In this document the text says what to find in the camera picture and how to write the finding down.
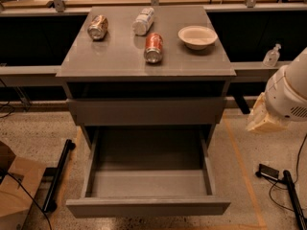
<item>black tripod leg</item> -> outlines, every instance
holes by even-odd
[[[68,155],[69,150],[75,148],[75,144],[71,140],[66,140],[64,149],[61,153],[58,166],[55,169],[55,174],[53,175],[53,180],[51,186],[49,188],[48,194],[45,199],[44,206],[42,208],[43,212],[52,212],[57,209],[57,203],[54,200],[54,195],[56,193],[57,186],[59,184],[60,175],[65,165],[66,157]]]
[[[296,221],[297,221],[297,224],[299,226],[299,229],[300,230],[307,230],[306,220],[305,220],[303,211],[301,210],[299,200],[298,200],[298,197],[297,197],[297,194],[296,194],[295,183],[293,182],[293,180],[291,178],[291,174],[290,174],[289,171],[284,171],[283,180],[284,180],[284,183],[287,185],[287,188],[288,188],[289,196],[290,196],[292,205],[294,207]]]
[[[238,104],[243,114],[249,114],[250,110],[247,104],[247,101],[244,99],[243,95],[233,95],[236,104]]]

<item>silver can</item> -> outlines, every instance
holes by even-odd
[[[138,14],[132,24],[133,31],[136,35],[145,35],[154,22],[154,9],[145,8]]]
[[[108,21],[103,15],[96,15],[87,28],[89,36],[97,41],[104,38],[107,32]]]

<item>small white bowl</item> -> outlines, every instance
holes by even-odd
[[[182,28],[178,36],[192,50],[203,50],[218,39],[217,34],[213,30],[201,26]]]

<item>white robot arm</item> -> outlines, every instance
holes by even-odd
[[[248,117],[247,130],[283,130],[290,121],[307,121],[307,48],[269,79]]]

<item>speckled floor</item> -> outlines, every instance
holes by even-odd
[[[270,200],[272,184],[254,174],[259,163],[264,163],[280,170],[280,178],[283,170],[289,170],[295,178],[296,156],[307,132],[307,123],[292,123],[286,131],[257,135],[245,131],[246,118],[238,109],[226,110],[209,148],[217,195],[231,201],[222,216],[74,218],[65,207],[65,201],[81,195],[89,148],[69,112],[51,107],[17,111],[0,119],[0,140],[16,155],[44,162],[48,167],[57,165],[66,139],[76,143],[57,193],[58,209],[48,214],[54,230],[298,229],[294,213]],[[302,207],[307,205],[306,162],[307,145],[300,155],[299,180],[295,184]],[[43,204],[49,185],[48,181],[41,182],[35,197],[39,205]],[[272,196],[291,207],[287,191],[273,190]],[[49,229],[46,219],[34,205],[23,229]]]

